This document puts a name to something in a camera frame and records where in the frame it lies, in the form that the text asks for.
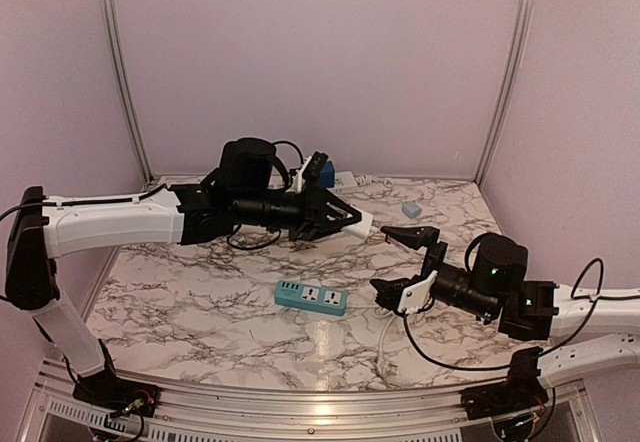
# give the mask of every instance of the marble surface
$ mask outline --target marble surface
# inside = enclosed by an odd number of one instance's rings
[[[185,182],[172,178],[170,182]],[[461,265],[478,234],[498,228],[473,183],[374,179],[342,194],[374,214],[363,242],[339,234],[317,243],[281,240],[256,252],[213,243],[139,245],[120,252],[88,325],[103,339],[116,367],[143,374],[231,386],[300,390],[379,390],[478,380],[500,372],[452,372],[421,359],[399,317],[372,307],[372,277],[419,271],[423,251],[388,244],[382,225],[433,225],[449,243],[449,262]],[[422,215],[409,220],[403,201]],[[258,240],[259,229],[243,228]],[[281,280],[336,287],[349,293],[344,317],[274,304]],[[387,326],[379,357],[380,334]],[[495,365],[527,344],[508,340],[496,324],[483,326],[437,303],[411,326],[428,354],[449,363]]]

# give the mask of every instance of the small blue block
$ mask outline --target small blue block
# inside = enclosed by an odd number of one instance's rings
[[[347,310],[347,292],[344,290],[317,287],[300,282],[278,282],[275,302],[284,307],[343,316]]]
[[[422,213],[422,207],[415,202],[403,202],[402,213],[410,219],[415,219]]]
[[[333,162],[327,160],[324,167],[320,171],[320,177],[318,177],[318,185],[325,189],[330,189],[336,185],[336,170],[333,167]]]

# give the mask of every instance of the white wall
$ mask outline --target white wall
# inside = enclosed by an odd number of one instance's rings
[[[0,212],[30,185],[60,195],[138,190],[99,0],[0,0],[0,21]],[[10,226],[0,225],[0,246]],[[58,282],[76,305],[105,257],[94,251],[59,261]],[[0,439],[9,441],[46,344],[7,303],[0,303],[0,326]]]
[[[116,0],[156,173],[208,172],[253,134],[356,172],[468,179],[517,3]]]
[[[602,256],[606,287],[640,286],[638,14],[640,0],[535,0],[483,186],[501,228],[529,247],[531,278],[573,284]],[[639,376],[588,381],[605,441],[637,440]]]

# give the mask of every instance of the white arm segment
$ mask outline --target white arm segment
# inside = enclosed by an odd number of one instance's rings
[[[52,300],[41,309],[27,312],[69,359],[78,375],[88,377],[104,369],[105,359],[98,339],[89,331],[63,290],[60,300]]]
[[[137,194],[109,197],[49,197],[47,202],[137,197]],[[163,189],[138,202],[71,207],[43,207],[49,218],[44,227],[47,254],[62,257],[78,250],[144,242],[175,243],[182,237],[184,215],[180,201]]]
[[[612,334],[568,345],[542,357],[539,380],[547,389],[602,372],[637,368],[639,365],[640,337]]]
[[[576,295],[589,295],[595,291],[578,290]],[[627,297],[640,295],[638,289],[605,290],[602,295]],[[572,300],[571,288],[561,285],[555,294],[554,305],[560,313],[551,322],[552,339],[564,339],[571,335],[591,309],[589,300]],[[636,334],[640,335],[640,299],[599,300],[593,316],[582,334]]]

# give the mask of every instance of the electrical socket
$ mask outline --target electrical socket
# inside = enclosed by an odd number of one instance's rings
[[[281,280],[274,296],[276,304],[284,307],[337,316],[347,311],[347,292],[344,290]]]
[[[340,299],[342,299],[342,294],[336,290],[327,290],[324,293],[324,303],[331,305],[340,305]]]

